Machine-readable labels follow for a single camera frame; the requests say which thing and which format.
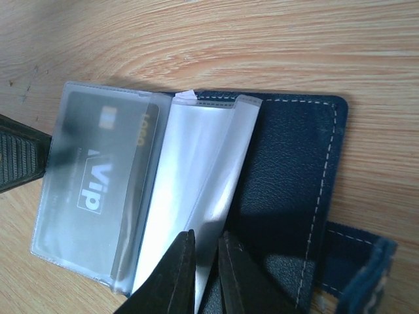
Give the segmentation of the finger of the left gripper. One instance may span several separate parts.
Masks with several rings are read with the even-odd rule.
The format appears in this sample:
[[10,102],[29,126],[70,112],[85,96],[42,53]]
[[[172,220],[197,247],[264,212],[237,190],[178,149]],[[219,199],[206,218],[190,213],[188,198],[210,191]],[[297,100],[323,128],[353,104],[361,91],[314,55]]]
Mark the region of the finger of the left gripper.
[[1,192],[45,175],[52,136],[1,115]]

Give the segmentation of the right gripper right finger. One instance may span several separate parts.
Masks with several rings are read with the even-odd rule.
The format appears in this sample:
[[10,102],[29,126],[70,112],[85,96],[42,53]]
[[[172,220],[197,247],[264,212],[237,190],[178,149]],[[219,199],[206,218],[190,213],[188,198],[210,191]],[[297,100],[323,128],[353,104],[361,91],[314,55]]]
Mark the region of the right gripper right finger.
[[218,267],[226,313],[294,313],[287,297],[267,279],[238,238],[219,238]]

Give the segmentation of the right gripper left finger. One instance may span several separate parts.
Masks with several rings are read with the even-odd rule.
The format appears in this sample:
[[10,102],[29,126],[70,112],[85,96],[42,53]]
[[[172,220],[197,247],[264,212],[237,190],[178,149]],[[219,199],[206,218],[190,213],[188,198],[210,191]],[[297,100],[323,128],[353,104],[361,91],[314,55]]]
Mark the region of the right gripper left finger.
[[194,231],[183,231],[118,313],[194,313],[195,277]]

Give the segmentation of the black VIP card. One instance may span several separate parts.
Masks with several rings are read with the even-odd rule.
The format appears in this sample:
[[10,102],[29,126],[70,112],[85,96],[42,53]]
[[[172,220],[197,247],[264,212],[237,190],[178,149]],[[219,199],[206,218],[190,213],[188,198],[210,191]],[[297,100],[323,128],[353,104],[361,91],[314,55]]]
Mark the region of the black VIP card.
[[34,254],[111,284],[124,201],[149,98],[71,92],[53,135]]

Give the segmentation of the blue card holder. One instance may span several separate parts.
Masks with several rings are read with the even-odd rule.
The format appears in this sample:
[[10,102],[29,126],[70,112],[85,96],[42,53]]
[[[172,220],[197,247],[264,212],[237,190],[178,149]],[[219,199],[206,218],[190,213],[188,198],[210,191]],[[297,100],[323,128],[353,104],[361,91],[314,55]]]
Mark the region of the blue card holder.
[[309,312],[315,287],[337,297],[337,313],[378,313],[396,243],[327,218],[348,114],[344,99],[160,94],[68,82],[54,132],[71,92],[149,98],[113,281],[93,280],[128,299],[177,235],[193,230],[194,313],[226,313],[218,244],[230,232],[294,313]]

